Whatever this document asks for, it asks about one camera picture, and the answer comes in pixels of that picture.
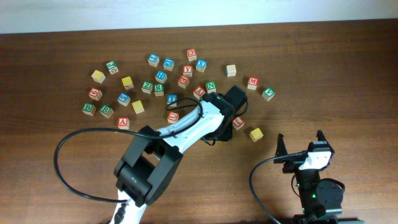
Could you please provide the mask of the green letter R block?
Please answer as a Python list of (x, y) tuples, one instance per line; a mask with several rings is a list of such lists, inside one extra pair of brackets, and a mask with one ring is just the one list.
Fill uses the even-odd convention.
[(155, 96), (164, 96), (164, 86), (163, 86), (163, 84), (154, 85), (154, 94), (155, 94)]

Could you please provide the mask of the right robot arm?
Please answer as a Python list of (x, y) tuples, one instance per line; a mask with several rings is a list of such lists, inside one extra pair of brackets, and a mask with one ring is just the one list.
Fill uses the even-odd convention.
[(320, 177), (335, 154), (322, 131), (317, 131), (317, 140), (308, 149), (296, 154), (287, 152), (284, 135), (278, 134), (275, 156), (276, 164), (283, 164), (282, 172), (293, 174), (297, 181), (302, 214), (294, 215), (294, 223), (364, 223), (357, 218), (339, 219), (343, 212), (342, 202), (345, 185), (335, 179)]

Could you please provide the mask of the red letter A block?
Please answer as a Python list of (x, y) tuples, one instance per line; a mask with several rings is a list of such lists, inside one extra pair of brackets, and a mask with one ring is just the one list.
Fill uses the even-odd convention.
[(119, 117), (117, 122), (117, 127), (119, 129), (129, 129), (130, 121), (127, 117)]

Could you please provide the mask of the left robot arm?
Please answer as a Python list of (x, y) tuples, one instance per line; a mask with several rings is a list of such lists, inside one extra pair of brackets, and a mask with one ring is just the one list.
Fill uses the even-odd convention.
[(232, 120), (247, 100), (238, 86), (224, 95), (206, 93), (177, 122), (158, 130), (141, 128), (114, 169), (119, 203), (110, 222), (139, 223), (146, 207), (169, 186), (190, 146), (199, 140), (212, 146), (233, 137)]

